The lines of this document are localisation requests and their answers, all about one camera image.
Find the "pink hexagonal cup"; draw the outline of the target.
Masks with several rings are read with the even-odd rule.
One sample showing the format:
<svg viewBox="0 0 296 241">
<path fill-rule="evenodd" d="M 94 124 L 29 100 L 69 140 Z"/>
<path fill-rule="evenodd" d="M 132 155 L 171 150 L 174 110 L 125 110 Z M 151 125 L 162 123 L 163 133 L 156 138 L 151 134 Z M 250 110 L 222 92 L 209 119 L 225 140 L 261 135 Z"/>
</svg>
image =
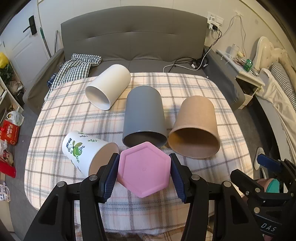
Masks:
<svg viewBox="0 0 296 241">
<path fill-rule="evenodd" d="M 118 182 L 139 198 L 150 196 L 169 185 L 171 158 L 150 142 L 121 152 Z"/>
</svg>

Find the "brown paper cup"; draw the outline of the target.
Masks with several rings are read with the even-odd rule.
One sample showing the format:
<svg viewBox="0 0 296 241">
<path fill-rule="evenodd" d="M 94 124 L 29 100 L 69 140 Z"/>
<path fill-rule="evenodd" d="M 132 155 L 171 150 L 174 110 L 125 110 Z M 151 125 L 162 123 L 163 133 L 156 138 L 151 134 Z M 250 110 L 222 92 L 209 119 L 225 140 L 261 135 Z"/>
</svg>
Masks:
<svg viewBox="0 0 296 241">
<path fill-rule="evenodd" d="M 182 102 L 168 144 L 176 153 L 192 159 L 206 159 L 219 151 L 215 109 L 208 98 L 195 95 Z"/>
</svg>

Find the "grey plastic cup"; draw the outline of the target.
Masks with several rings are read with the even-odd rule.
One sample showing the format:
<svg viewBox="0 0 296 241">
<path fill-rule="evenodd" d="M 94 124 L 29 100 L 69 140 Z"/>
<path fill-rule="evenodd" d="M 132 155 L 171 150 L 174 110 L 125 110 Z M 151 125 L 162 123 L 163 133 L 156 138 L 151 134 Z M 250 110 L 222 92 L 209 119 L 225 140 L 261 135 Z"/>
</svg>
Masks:
<svg viewBox="0 0 296 241">
<path fill-rule="evenodd" d="M 150 142 L 160 148 L 167 143 L 167 128 L 162 98 L 151 86 L 138 86 L 126 99 L 122 142 L 133 147 Z"/>
</svg>

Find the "white plastic cup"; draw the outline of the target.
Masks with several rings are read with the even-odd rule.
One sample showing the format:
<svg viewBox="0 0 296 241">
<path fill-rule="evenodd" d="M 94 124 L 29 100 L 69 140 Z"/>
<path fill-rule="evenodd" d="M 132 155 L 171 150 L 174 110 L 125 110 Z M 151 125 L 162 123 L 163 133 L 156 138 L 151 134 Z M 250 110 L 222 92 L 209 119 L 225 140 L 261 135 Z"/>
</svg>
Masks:
<svg viewBox="0 0 296 241">
<path fill-rule="evenodd" d="M 86 87 L 85 94 L 95 107 L 109 110 L 130 81 L 131 75 L 128 69 L 123 65 L 114 64 Z"/>
</svg>

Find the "white bedside table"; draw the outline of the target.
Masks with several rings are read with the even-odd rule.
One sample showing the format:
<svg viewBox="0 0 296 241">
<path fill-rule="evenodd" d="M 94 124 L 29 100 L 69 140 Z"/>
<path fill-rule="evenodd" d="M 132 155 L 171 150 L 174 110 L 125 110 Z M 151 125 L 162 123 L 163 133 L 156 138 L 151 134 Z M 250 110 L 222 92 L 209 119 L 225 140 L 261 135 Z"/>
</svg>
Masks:
<svg viewBox="0 0 296 241">
<path fill-rule="evenodd" d="M 236 64 L 226 52 L 216 50 L 216 53 L 220 56 L 222 62 L 227 66 L 230 74 L 234 76 L 236 82 L 244 93 L 245 101 L 239 107 L 239 109 L 243 109 L 249 104 L 255 93 L 260 90 L 265 83 L 259 76 L 252 74 L 251 71 L 246 72 L 243 67 Z"/>
</svg>

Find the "green glass bottle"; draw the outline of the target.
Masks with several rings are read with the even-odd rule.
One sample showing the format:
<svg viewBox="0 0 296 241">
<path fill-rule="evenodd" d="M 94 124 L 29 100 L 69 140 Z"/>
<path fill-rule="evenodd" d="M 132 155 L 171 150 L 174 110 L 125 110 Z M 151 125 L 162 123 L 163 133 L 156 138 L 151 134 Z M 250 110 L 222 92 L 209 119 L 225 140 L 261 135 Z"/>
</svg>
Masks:
<svg viewBox="0 0 296 241">
<path fill-rule="evenodd" d="M 253 65 L 253 62 L 250 59 L 246 59 L 245 62 L 244 62 L 244 65 L 243 65 L 243 69 L 246 72 L 249 72 L 251 70 L 251 68 L 252 68 L 252 65 Z"/>
</svg>

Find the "white bed headboard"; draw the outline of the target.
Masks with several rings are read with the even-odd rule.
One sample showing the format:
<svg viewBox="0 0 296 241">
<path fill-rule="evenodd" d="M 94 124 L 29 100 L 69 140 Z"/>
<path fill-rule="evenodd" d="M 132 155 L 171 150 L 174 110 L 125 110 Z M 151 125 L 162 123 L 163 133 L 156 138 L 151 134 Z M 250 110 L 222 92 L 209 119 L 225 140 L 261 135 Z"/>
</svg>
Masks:
<svg viewBox="0 0 296 241">
<path fill-rule="evenodd" d="M 262 36 L 257 42 L 253 67 L 257 72 L 260 72 L 262 68 L 269 69 L 271 65 L 278 63 L 279 59 L 286 54 L 286 49 L 275 48 L 267 37 Z"/>
</svg>

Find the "white bottle pack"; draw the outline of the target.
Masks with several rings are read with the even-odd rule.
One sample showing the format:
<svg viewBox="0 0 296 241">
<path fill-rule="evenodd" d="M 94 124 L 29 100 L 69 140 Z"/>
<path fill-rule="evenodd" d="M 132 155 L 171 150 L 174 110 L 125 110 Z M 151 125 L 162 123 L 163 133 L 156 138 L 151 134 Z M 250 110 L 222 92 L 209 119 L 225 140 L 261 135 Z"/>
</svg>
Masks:
<svg viewBox="0 0 296 241">
<path fill-rule="evenodd" d="M 11 201 L 10 190 L 4 183 L 0 184 L 0 201 Z"/>
</svg>

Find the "red shopping bag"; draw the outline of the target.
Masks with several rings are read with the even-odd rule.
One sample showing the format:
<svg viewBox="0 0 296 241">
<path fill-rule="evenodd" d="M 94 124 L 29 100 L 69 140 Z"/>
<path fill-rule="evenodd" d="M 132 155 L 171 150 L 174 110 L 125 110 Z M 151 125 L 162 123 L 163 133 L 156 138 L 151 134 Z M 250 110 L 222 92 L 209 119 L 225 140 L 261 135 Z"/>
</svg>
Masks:
<svg viewBox="0 0 296 241">
<path fill-rule="evenodd" d="M 4 120 L 1 126 L 1 140 L 7 141 L 10 145 L 16 145 L 19 139 L 20 127 L 8 120 Z"/>
</svg>

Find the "white plastic bag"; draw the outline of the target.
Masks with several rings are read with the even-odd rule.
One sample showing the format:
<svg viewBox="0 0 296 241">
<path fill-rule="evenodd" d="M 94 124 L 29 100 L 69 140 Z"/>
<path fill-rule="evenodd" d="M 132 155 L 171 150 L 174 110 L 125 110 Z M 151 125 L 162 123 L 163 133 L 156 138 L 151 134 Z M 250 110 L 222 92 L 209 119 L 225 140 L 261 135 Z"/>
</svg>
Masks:
<svg viewBox="0 0 296 241">
<path fill-rule="evenodd" d="M 9 112 L 6 117 L 10 123 L 16 126 L 21 126 L 23 124 L 24 116 L 17 111 Z"/>
</svg>

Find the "green checked cloth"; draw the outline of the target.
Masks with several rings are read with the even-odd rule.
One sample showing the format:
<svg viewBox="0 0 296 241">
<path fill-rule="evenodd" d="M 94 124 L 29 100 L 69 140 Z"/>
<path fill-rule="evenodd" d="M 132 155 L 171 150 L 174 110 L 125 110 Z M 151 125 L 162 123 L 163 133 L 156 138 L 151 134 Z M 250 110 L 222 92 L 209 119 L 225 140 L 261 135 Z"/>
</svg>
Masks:
<svg viewBox="0 0 296 241">
<path fill-rule="evenodd" d="M 92 67 L 98 66 L 102 62 L 102 57 L 98 55 L 88 54 L 72 54 L 70 60 L 66 61 L 59 72 L 56 74 L 46 94 L 44 101 L 46 101 L 50 93 L 59 85 L 71 82 L 74 80 L 87 78 Z"/>
</svg>

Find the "grey fabric sofa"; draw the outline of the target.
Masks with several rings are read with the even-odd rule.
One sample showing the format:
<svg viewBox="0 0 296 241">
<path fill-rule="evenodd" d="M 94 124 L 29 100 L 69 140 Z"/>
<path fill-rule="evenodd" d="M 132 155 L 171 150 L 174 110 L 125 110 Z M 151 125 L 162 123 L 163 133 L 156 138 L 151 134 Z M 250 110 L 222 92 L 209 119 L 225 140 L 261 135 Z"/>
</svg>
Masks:
<svg viewBox="0 0 296 241">
<path fill-rule="evenodd" d="M 47 81 L 72 54 L 98 55 L 102 62 L 89 76 L 114 64 L 130 72 L 200 75 L 214 82 L 233 110 L 245 101 L 242 89 L 220 57 L 205 47 L 207 19 L 176 9 L 123 6 L 94 11 L 61 24 L 63 48 L 51 57 L 23 95 L 24 103 L 41 112 Z"/>
</svg>

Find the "yellow plastic bag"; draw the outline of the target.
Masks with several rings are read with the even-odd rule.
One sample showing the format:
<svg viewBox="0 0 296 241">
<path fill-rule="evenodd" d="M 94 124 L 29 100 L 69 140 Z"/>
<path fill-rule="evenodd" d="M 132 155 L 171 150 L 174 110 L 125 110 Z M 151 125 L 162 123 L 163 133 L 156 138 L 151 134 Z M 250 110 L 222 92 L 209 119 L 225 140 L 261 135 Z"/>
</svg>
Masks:
<svg viewBox="0 0 296 241">
<path fill-rule="evenodd" d="M 5 68 L 9 63 L 9 60 L 7 58 L 7 56 L 3 53 L 0 52 L 0 68 L 3 69 Z"/>
</svg>

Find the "white door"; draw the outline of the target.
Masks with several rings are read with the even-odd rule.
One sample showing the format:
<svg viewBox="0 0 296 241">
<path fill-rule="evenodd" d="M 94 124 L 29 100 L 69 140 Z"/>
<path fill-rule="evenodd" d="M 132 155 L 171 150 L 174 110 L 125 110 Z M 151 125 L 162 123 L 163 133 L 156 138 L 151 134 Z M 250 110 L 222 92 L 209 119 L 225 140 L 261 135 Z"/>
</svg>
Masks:
<svg viewBox="0 0 296 241">
<path fill-rule="evenodd" d="M 29 26 L 29 17 L 32 15 L 37 27 L 37 33 L 33 36 L 30 29 L 23 33 L 23 30 Z M 10 20 L 1 34 L 5 55 L 25 89 L 29 88 L 49 60 L 40 27 L 38 1 L 30 1 Z"/>
</svg>

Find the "wall power socket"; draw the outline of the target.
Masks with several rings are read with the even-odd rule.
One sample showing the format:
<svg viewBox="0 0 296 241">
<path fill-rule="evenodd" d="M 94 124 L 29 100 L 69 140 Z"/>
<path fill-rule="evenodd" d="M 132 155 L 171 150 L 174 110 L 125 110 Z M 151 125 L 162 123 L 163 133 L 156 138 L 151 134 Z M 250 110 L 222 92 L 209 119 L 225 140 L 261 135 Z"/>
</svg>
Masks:
<svg viewBox="0 0 296 241">
<path fill-rule="evenodd" d="M 218 15 L 208 12 L 207 13 L 207 22 L 212 25 L 222 26 L 224 23 L 224 19 Z"/>
</svg>

